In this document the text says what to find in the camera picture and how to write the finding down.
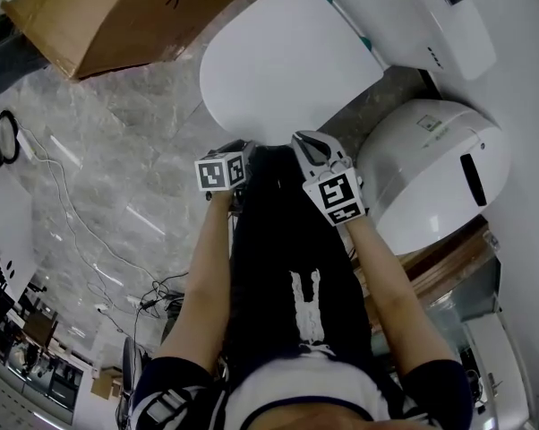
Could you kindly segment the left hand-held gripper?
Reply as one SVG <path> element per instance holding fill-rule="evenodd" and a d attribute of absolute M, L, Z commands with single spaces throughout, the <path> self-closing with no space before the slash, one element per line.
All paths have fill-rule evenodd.
<path fill-rule="evenodd" d="M 248 178 L 248 163 L 253 141 L 230 142 L 194 162 L 200 192 L 229 191 L 244 184 Z"/>

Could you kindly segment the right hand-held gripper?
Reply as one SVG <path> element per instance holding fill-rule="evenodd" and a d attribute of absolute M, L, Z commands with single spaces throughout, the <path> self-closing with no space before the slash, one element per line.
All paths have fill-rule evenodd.
<path fill-rule="evenodd" d="M 366 214 L 359 176 L 354 168 L 318 178 L 320 170 L 342 161 L 352 165 L 339 141 L 318 131 L 298 131 L 291 146 L 306 180 L 303 189 L 324 218 L 333 227 Z"/>

